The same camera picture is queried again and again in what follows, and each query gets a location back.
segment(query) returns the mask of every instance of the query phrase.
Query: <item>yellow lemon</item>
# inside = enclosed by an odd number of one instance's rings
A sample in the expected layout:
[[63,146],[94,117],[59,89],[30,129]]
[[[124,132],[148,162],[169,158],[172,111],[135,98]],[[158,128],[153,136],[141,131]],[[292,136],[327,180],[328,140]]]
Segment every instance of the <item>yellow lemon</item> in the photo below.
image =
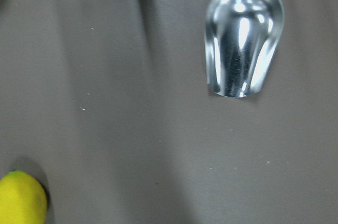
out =
[[23,171],[0,180],[0,224],[44,224],[47,197],[39,182]]

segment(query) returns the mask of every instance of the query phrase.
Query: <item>stainless steel scoop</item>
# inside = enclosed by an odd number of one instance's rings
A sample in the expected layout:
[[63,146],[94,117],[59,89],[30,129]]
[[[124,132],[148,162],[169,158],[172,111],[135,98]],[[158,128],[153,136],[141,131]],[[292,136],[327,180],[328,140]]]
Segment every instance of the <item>stainless steel scoop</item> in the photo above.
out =
[[261,90],[284,25],[281,0],[211,0],[206,11],[206,74],[219,95]]

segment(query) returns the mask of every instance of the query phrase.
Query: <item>lemon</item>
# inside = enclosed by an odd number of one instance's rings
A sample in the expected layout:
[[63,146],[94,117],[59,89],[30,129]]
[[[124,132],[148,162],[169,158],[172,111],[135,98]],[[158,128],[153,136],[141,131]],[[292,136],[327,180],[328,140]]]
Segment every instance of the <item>lemon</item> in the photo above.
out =
[[0,180],[0,224],[44,224],[47,197],[39,182],[23,171]]

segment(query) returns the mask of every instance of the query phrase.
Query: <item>gray fabric surface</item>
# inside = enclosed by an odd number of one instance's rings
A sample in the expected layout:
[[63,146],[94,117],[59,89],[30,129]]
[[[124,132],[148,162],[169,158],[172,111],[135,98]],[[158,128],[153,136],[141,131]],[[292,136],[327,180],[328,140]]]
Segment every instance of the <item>gray fabric surface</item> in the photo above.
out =
[[337,224],[338,4],[283,0],[261,93],[208,91],[210,0],[0,0],[0,174],[47,224]]

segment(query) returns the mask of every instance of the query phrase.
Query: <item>metal scoop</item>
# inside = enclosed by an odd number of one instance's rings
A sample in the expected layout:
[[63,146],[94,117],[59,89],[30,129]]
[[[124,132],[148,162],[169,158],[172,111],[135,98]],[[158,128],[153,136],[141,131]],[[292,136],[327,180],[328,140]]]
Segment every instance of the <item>metal scoop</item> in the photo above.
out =
[[281,0],[211,0],[206,11],[206,74],[221,96],[261,90],[284,25]]

